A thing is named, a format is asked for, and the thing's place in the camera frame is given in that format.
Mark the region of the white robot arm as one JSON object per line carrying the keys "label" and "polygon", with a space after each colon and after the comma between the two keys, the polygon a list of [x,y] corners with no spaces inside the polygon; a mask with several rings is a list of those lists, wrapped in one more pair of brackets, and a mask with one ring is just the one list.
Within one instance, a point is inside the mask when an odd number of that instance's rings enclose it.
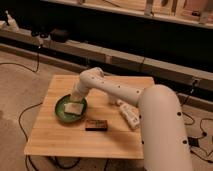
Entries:
{"label": "white robot arm", "polygon": [[172,89],[161,84],[135,88],[116,83],[95,67],[79,74],[71,99],[82,100],[92,88],[139,109],[144,171],[194,171],[181,105]]}

